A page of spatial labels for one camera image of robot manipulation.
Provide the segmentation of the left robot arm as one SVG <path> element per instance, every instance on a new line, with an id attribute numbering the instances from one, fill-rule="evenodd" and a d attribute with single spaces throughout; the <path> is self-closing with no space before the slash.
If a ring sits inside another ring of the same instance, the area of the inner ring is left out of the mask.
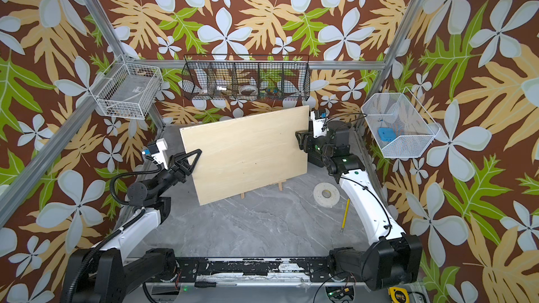
<path id="1" fill-rule="evenodd" d="M 131 209 L 131 217 L 92 248 L 69 258 L 61 302 L 123 302 L 150 279 L 175 279 L 178 265 L 170 248 L 151 249 L 133 262 L 126 258 L 168 218 L 171 198 L 165 192 L 187 181 L 201 155 L 200 149 L 174 154 L 149 172 L 150 179 L 128 188 L 128 199 L 120 203 Z"/>

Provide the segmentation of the light wooden board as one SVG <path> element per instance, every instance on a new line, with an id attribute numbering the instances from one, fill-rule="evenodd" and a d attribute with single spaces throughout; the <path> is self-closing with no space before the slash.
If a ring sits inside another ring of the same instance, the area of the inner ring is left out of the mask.
<path id="1" fill-rule="evenodd" d="M 199 204 L 305 174 L 296 132 L 309 129 L 309 112 L 301 106 L 182 128 L 185 150 L 202 151 L 192 174 Z"/>

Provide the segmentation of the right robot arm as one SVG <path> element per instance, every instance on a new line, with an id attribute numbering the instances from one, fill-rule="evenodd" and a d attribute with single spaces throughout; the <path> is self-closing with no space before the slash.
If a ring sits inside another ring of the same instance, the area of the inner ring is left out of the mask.
<path id="1" fill-rule="evenodd" d="M 355 276 L 370 290 L 413 283 L 418 278 L 422 244 L 407 234 L 391 216 L 373 188 L 362 160 L 352 153 L 347 126 L 328 126 L 322 119 L 310 121 L 309 129 L 296 132 L 307 160 L 335 179 L 361 220 L 369 241 L 364 252 L 336 248 L 328 254 L 334 278 Z"/>

